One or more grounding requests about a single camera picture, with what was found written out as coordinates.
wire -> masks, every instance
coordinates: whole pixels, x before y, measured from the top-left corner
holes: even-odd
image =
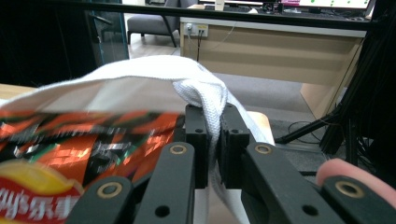
[[[293,122],[291,125],[289,125],[289,127],[288,127],[288,132],[291,133],[291,127],[292,127],[293,125],[296,125],[296,124],[299,124],[299,123],[310,123],[310,122],[309,122],[309,121],[297,121],[297,122]],[[302,140],[302,139],[300,139],[300,138],[297,138],[297,140],[300,141],[300,142],[302,142],[302,143],[305,143],[305,144],[312,144],[312,145],[317,145],[317,144],[319,144],[319,143],[320,143],[320,139],[319,139],[317,136],[315,136],[313,133],[311,133],[311,134],[312,134],[312,136],[314,136],[314,138],[316,138],[316,139],[318,140],[317,142],[308,142],[308,141]]]
[[[396,25],[396,20],[393,18],[391,20],[389,27],[394,27]],[[394,29],[388,29],[384,32],[384,34],[381,34],[380,36],[377,36],[377,39],[372,38],[372,41],[379,42],[379,47],[380,49],[376,53],[377,55],[379,54],[379,57],[373,57],[373,61],[371,63],[377,63],[378,66],[376,66],[376,76],[375,79],[373,79],[372,85],[373,90],[372,93],[369,94],[369,97],[367,97],[367,101],[365,102],[365,105],[362,109],[362,112],[360,113],[360,118],[359,118],[359,135],[360,137],[360,142],[362,144],[362,149],[363,153],[366,152],[369,148],[369,140],[370,138],[374,139],[375,132],[373,132],[374,123],[376,122],[376,119],[381,115],[380,112],[378,112],[378,108],[383,107],[381,105],[381,91],[388,85],[390,76],[389,74],[394,73],[394,69],[392,67],[389,67],[389,55],[392,55],[390,51],[393,51],[394,48],[386,48],[385,46],[392,46],[391,43],[394,41],[394,36],[395,36],[395,31]]]
[[[187,33],[187,37],[189,38],[189,54],[190,54],[190,58],[192,58],[192,55],[191,55],[191,43],[192,43],[192,41],[191,41],[191,37],[190,37],[190,32]]]
[[[320,122],[325,123],[327,125],[338,126],[341,129],[341,134],[343,135],[343,138],[346,139],[346,135],[344,133],[344,128],[343,128],[343,126],[340,123],[330,123],[330,122],[327,122],[327,121],[325,121],[323,119],[318,119],[318,120],[320,120]]]
[[[198,31],[198,50],[197,50],[197,62],[199,62],[199,49],[201,48],[201,41],[202,41],[202,36],[204,35],[203,30]]]
[[[215,46],[212,47],[212,48],[208,48],[208,49],[201,48],[201,50],[213,50],[213,49],[218,48],[222,43],[225,42],[225,40],[230,36],[230,34],[233,33],[233,29],[235,28],[236,23],[237,23],[237,21],[233,24],[233,28],[230,30],[230,32],[228,32],[228,34],[227,34],[226,36],[224,36],[224,38],[223,38],[222,40],[220,40],[220,42],[219,42],[217,45],[215,45]],[[195,47],[198,47],[198,45],[195,45],[195,43],[191,41],[190,35],[187,35],[187,36],[188,36],[188,38],[189,38],[189,44],[193,44]]]

black cable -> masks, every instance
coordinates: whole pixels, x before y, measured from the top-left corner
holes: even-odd
[[[309,121],[297,121],[297,122],[293,122],[291,125],[289,125],[289,127],[288,127],[288,131],[289,131],[289,133],[291,133],[291,127],[293,126],[293,125],[295,125],[295,124],[298,124],[298,123],[310,123]],[[317,144],[319,144],[320,143],[320,139],[317,137],[317,136],[315,136],[313,133],[311,133],[312,134],[312,136],[314,136],[314,138],[316,138],[318,141],[317,142],[308,142],[308,141],[304,141],[304,140],[302,140],[302,139],[300,139],[300,138],[297,138],[296,140],[298,140],[298,141],[300,141],[300,142],[302,142],[302,143],[305,143],[305,144],[312,144],[312,145],[317,145]]]
[[[395,27],[396,26],[396,19],[395,17],[389,19],[389,27]],[[388,29],[385,30],[384,33],[381,33],[380,35],[374,36],[376,38],[379,38],[378,41],[381,42],[382,46],[391,46],[392,41],[394,41],[394,36],[395,36],[395,30],[394,29]],[[375,119],[375,116],[378,116],[378,114],[375,114],[375,109],[377,108],[377,103],[378,102],[378,97],[380,97],[380,93],[383,90],[383,88],[387,85],[389,82],[390,76],[388,74],[392,74],[391,67],[389,67],[389,55],[391,55],[391,52],[394,51],[394,48],[386,48],[382,47],[380,52],[379,57],[373,57],[374,60],[372,63],[377,63],[377,66],[375,67],[376,69],[376,76],[375,80],[373,81],[373,92],[370,94],[369,99],[367,100],[367,103],[363,107],[362,112],[360,113],[360,118],[359,118],[359,135],[361,136],[360,140],[364,144],[364,148],[368,150],[369,148],[369,139],[370,138],[375,138],[375,136],[372,136],[372,123],[374,122],[373,120]],[[364,141],[362,138],[362,135],[366,134],[367,140]]]
[[[203,30],[198,31],[198,50],[197,50],[197,62],[199,62],[199,49],[201,48],[201,40],[202,36],[204,35]]]

brass screw hole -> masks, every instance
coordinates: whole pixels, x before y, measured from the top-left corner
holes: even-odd
[[[272,152],[272,149],[265,145],[257,145],[254,149],[261,154],[270,154]]]
[[[347,181],[338,181],[335,187],[343,194],[351,198],[362,198],[364,196],[363,190],[356,184]]]
[[[109,182],[102,185],[96,194],[103,199],[114,198],[119,195],[122,191],[122,185],[118,182]]]
[[[171,151],[172,154],[179,155],[185,153],[187,151],[187,148],[177,145],[177,146],[172,146],[169,150]]]

wooden table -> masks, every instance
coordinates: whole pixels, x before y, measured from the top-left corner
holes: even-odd
[[[365,31],[182,17],[180,55],[193,59],[197,38],[187,38],[186,23],[208,25],[199,62],[209,71],[304,83],[301,95],[317,119],[334,109],[353,77],[366,35]]]
[[[0,99],[8,100],[19,94],[34,91],[33,87],[13,86],[8,84],[0,84]]]

white cloth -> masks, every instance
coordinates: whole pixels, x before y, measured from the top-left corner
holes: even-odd
[[[5,99],[0,99],[0,106],[3,105],[3,104],[5,104],[6,102],[7,102],[7,100],[5,100]]]
[[[125,112],[153,109],[182,112],[186,102],[203,109],[207,130],[212,136],[208,150],[209,176],[213,189],[240,223],[248,223],[240,200],[240,190],[225,189],[220,184],[216,166],[219,117],[226,103],[238,107],[257,141],[268,140],[225,84],[191,59],[163,55],[110,63],[85,77],[51,84],[18,96],[1,107],[37,111]],[[202,210],[207,209],[208,192],[196,190],[196,193],[194,223],[206,223],[207,210]]]

